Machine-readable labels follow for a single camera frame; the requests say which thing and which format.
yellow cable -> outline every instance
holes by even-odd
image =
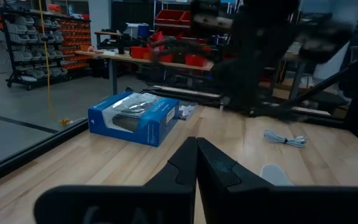
[[[44,14],[42,13],[42,5],[41,5],[41,0],[38,1],[39,7],[40,7],[40,16],[41,16],[41,27],[42,27],[42,35],[43,37],[45,36],[45,26],[44,26]],[[50,70],[49,70],[49,57],[48,57],[48,50],[47,50],[47,42],[44,42],[44,50],[45,50],[45,56],[47,57],[47,71],[48,71],[48,110],[49,110],[49,116],[50,119],[52,120],[57,120],[55,117],[55,114],[53,113],[53,108],[52,108],[52,100],[50,97]],[[62,119],[59,120],[58,122],[62,125],[62,126],[66,126],[67,123],[70,120],[68,118],[66,119]]]

cardboard box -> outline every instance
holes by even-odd
[[[178,121],[178,100],[125,91],[88,109],[89,131],[159,146]]]

black floor line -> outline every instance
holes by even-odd
[[[59,131],[56,131],[56,130],[53,130],[53,129],[50,129],[50,128],[45,128],[45,127],[42,127],[42,126],[38,126],[38,125],[35,125],[35,124],[30,124],[30,123],[26,123],[26,122],[22,122],[22,121],[17,121],[17,120],[11,119],[11,118],[5,118],[3,116],[0,116],[0,121],[6,121],[6,122],[9,122],[9,123],[12,123],[12,124],[17,124],[17,125],[20,125],[20,126],[37,129],[39,131],[45,131],[45,132],[48,132],[48,133],[51,133],[51,134],[55,134],[55,133],[59,132]]]

workbench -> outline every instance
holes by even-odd
[[[120,54],[115,54],[115,55],[111,55],[111,54],[97,54],[94,52],[84,52],[84,51],[76,51],[76,54],[80,54],[80,55],[89,55],[89,56],[94,56],[94,57],[102,57],[102,58],[108,58],[109,59],[109,82],[110,82],[110,90],[111,90],[111,95],[115,95],[117,94],[117,65],[116,65],[116,61],[119,62],[132,62],[132,63],[143,63],[143,64],[150,64],[152,63],[152,61],[150,60],[146,60],[146,59],[139,59],[139,58],[132,58],[130,55],[120,55]],[[284,60],[299,60],[299,57],[297,54],[291,54],[291,53],[286,53],[284,55]],[[212,67],[214,66],[213,62],[208,62],[204,67],[198,67],[198,66],[191,66],[191,65],[185,65],[182,63],[167,63],[167,62],[160,62],[162,65],[168,66],[168,67],[172,67],[172,68],[182,68],[182,69],[189,69],[189,70],[201,70],[201,71],[210,71],[212,69]],[[291,92],[290,92],[290,96],[292,96],[292,98],[294,98],[297,94],[298,94],[298,87],[300,84],[300,79],[302,78],[302,74],[303,74],[303,64],[305,62],[301,62],[300,63],[300,69],[298,69],[298,71],[296,72],[295,75],[295,79],[294,79],[294,84],[291,88]]]
[[[288,138],[305,135],[309,140],[303,149],[272,144],[263,137],[265,129]],[[58,185],[142,185],[188,136],[206,138],[258,175],[263,166],[278,164],[295,185],[358,185],[358,139],[349,131],[247,118],[200,106],[188,121],[178,121],[160,147],[86,130],[1,178],[0,224],[34,223],[35,200]],[[195,223],[205,223],[199,192]]]
[[[111,95],[117,94],[117,65],[116,61],[119,62],[132,62],[132,63],[143,63],[143,64],[150,64],[152,61],[146,60],[146,59],[138,59],[138,58],[132,58],[130,55],[120,55],[120,54],[96,54],[94,52],[83,52],[83,51],[76,51],[76,54],[81,55],[89,55],[94,57],[102,57],[102,58],[108,58],[109,59],[109,82],[110,82],[110,90]],[[204,67],[198,67],[198,66],[191,66],[191,65],[185,65],[182,63],[167,63],[167,62],[160,62],[161,64],[173,67],[173,68],[183,68],[183,69],[190,69],[190,70],[201,70],[201,71],[210,71],[213,67],[213,63],[209,62]]]

red storage bin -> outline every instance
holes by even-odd
[[[211,47],[210,46],[205,46],[203,47],[204,50],[208,51],[208,54],[211,53]],[[203,67],[208,63],[208,61],[199,56],[199,55],[186,55],[185,56],[185,64],[187,65],[192,65],[192,66],[198,66],[198,67]]]
[[[166,56],[161,56],[161,57],[160,57],[160,61],[161,61],[161,62],[172,63],[172,62],[173,62],[173,54],[168,54],[168,55],[166,55]]]
[[[180,25],[183,13],[181,10],[161,10],[155,17],[155,23]]]
[[[148,47],[131,47],[131,57],[150,60],[150,49]]]
[[[151,43],[154,43],[154,42],[157,42],[157,41],[163,41],[164,36],[162,35],[162,32],[156,32],[155,34],[151,35],[149,39],[150,39]],[[164,45],[161,45],[158,48],[159,48],[159,50],[163,50]]]
[[[132,58],[143,59],[143,47],[131,47]]]
[[[185,11],[183,15],[181,15],[180,23],[182,25],[190,26],[190,19],[191,19],[190,11]]]

